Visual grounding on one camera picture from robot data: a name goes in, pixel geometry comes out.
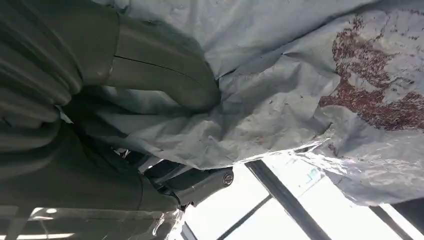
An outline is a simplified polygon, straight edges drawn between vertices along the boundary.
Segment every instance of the metal frame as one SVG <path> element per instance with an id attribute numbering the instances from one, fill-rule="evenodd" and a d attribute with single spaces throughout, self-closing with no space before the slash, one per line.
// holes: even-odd
<path id="1" fill-rule="evenodd" d="M 331 239 L 262 160 L 251 161 L 245 165 L 311 240 Z"/>

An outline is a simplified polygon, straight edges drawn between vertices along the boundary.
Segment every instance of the bolt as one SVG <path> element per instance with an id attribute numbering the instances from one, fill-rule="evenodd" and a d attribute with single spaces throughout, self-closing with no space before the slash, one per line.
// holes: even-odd
<path id="1" fill-rule="evenodd" d="M 230 186 L 233 183 L 234 180 L 234 175 L 233 173 L 227 173 L 224 175 L 224 177 L 222 178 L 222 182 L 224 183 L 225 186 Z"/>

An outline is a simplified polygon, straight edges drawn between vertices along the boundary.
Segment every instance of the gray cloth cover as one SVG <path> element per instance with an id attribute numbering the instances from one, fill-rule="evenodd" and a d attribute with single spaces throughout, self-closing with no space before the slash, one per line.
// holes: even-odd
<path id="1" fill-rule="evenodd" d="M 302 159 L 361 205 L 424 197 L 424 1 L 96 2 L 194 37 L 222 94 L 175 116 L 163 92 L 104 87 L 133 114 L 97 108 L 128 135 L 97 138 L 198 169 Z"/>

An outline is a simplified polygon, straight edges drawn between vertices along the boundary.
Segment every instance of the dark stain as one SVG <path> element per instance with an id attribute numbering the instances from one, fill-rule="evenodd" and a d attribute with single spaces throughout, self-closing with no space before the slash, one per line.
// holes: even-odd
<path id="1" fill-rule="evenodd" d="M 424 97 L 421 94 L 411 91 L 400 100 L 389 104 L 383 103 L 385 90 L 396 91 L 396 88 L 393 87 L 396 83 L 390 81 L 389 74 L 385 71 L 385 66 L 395 54 L 387 54 L 373 48 L 372 43 L 378 39 L 363 40 L 359 36 L 358 31 L 364 27 L 362 17 L 356 16 L 350 23 L 352 27 L 337 33 L 332 45 L 333 59 L 336 62 L 336 72 L 340 76 L 340 84 L 333 94 L 320 99 L 319 106 L 344 106 L 378 129 L 423 130 Z M 351 85 L 348 79 L 352 73 L 379 89 L 368 92 Z M 409 84 L 414 83 L 405 78 L 397 80 Z"/>

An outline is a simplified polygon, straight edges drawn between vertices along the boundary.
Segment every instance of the clear plastic wrap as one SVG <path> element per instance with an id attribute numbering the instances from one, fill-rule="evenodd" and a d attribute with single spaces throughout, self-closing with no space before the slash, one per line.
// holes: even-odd
<path id="1" fill-rule="evenodd" d="M 181 210 L 147 212 L 37 207 L 20 235 L 32 235 L 32 239 L 37 235 L 37 239 L 166 240 L 178 231 L 182 216 Z"/>

